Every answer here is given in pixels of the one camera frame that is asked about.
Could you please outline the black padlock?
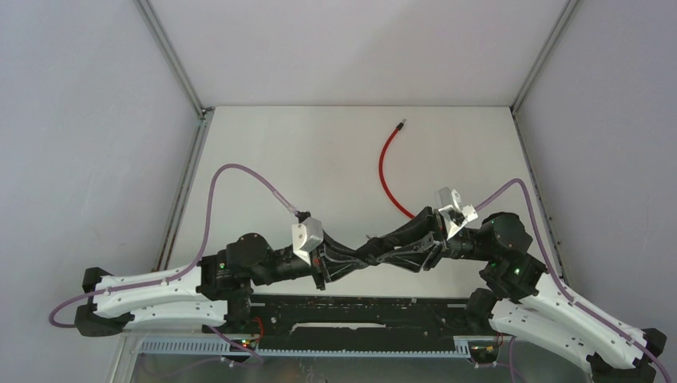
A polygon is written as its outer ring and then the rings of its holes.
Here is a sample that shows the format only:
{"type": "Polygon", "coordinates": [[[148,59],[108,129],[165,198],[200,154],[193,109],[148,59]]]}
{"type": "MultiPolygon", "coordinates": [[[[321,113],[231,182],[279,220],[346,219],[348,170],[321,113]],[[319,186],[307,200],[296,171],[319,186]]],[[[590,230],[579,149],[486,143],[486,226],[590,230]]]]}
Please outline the black padlock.
{"type": "Polygon", "coordinates": [[[357,252],[364,262],[376,266],[382,262],[383,255],[392,251],[396,245],[397,241],[394,239],[373,237],[357,249],[357,252]]]}

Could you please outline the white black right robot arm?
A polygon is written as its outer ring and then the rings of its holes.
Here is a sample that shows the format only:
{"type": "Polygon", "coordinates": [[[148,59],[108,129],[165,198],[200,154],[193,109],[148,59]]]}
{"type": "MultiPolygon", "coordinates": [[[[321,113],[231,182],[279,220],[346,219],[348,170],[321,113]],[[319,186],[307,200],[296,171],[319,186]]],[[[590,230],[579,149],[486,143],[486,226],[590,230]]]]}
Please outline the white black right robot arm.
{"type": "Polygon", "coordinates": [[[652,382],[666,336],[623,324],[592,305],[529,254],[532,242],[516,214],[491,215],[478,229],[472,206],[426,208],[406,225],[370,239],[358,253],[372,264],[419,272],[440,259],[480,261],[485,288],[467,302],[465,325],[489,329],[546,349],[594,382],[652,382]]]}

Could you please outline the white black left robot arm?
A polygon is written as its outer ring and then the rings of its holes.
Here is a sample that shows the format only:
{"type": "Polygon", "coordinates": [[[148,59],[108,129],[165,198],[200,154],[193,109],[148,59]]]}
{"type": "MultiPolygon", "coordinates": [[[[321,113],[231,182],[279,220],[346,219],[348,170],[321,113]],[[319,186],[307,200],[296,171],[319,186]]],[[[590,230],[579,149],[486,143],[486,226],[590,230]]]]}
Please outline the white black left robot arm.
{"type": "Polygon", "coordinates": [[[366,267],[377,257],[365,247],[350,249],[326,236],[296,239],[275,249],[259,234],[241,236],[195,265],[158,273],[115,276],[100,267],[85,271],[85,304],[74,325],[89,338],[125,330],[202,326],[243,332],[255,321],[255,286],[310,277],[318,289],[366,267]]]}

